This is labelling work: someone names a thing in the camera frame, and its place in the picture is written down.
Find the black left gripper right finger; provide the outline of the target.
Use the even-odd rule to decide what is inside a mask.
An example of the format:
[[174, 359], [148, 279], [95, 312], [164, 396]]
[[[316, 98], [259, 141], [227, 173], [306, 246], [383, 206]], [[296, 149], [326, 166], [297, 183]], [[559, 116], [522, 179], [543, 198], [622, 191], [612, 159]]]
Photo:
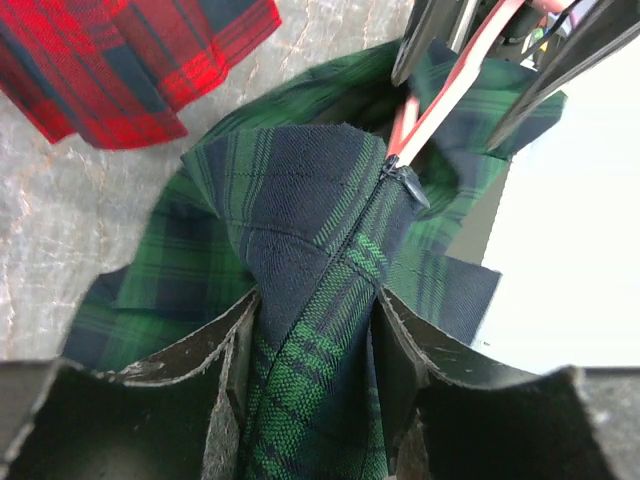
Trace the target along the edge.
[[391, 291], [374, 303], [373, 349], [388, 469], [407, 438], [429, 479], [612, 479], [583, 385], [492, 360], [416, 316]]

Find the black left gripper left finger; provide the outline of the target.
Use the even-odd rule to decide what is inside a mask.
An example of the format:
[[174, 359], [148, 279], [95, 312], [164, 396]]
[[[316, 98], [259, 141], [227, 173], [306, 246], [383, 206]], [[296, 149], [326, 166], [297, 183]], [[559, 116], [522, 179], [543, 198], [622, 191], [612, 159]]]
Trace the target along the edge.
[[259, 300], [249, 292], [116, 373], [61, 358], [3, 363], [2, 477], [232, 478]]

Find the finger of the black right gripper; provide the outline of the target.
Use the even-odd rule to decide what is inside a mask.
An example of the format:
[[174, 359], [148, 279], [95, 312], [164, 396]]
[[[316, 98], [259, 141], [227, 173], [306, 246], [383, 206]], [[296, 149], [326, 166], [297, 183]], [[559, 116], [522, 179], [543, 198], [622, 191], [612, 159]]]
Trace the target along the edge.
[[637, 1], [595, 2], [549, 64], [500, 119], [489, 137], [488, 148], [498, 147], [550, 94], [619, 51], [638, 35]]
[[391, 73], [391, 83], [406, 82], [434, 39], [458, 52], [474, 21], [478, 0], [416, 0]]

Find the green plaid garment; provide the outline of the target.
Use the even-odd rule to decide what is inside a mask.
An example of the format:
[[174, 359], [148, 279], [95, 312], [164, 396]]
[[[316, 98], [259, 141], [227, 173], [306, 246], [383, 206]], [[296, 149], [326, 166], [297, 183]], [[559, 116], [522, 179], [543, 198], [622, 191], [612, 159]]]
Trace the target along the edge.
[[133, 261], [99, 276], [63, 348], [118, 371], [262, 297], [241, 479], [381, 479], [387, 460], [369, 316], [381, 287], [464, 342], [482, 311], [445, 252], [519, 150], [560, 119], [548, 97], [497, 149], [486, 142], [534, 80], [487, 60], [432, 136], [391, 166], [382, 128], [405, 100], [397, 42], [315, 66], [219, 121], [162, 192]]

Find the red navy plaid skirt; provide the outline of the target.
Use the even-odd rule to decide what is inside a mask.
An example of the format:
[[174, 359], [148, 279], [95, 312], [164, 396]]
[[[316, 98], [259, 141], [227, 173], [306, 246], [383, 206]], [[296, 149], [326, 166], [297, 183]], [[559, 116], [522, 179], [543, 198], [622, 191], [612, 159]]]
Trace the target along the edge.
[[5, 1], [1, 88], [50, 142], [165, 143], [280, 23], [272, 1]]

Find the thick pink plastic hanger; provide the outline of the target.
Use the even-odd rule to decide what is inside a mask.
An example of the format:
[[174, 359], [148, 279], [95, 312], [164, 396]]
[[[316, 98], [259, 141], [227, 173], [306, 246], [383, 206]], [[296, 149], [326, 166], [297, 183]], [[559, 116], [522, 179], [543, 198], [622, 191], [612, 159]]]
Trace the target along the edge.
[[420, 100], [407, 98], [396, 113], [387, 156], [397, 167], [410, 165], [431, 135], [476, 80], [494, 41], [523, 3], [499, 1], [489, 12], [452, 67], [444, 86], [425, 111]]

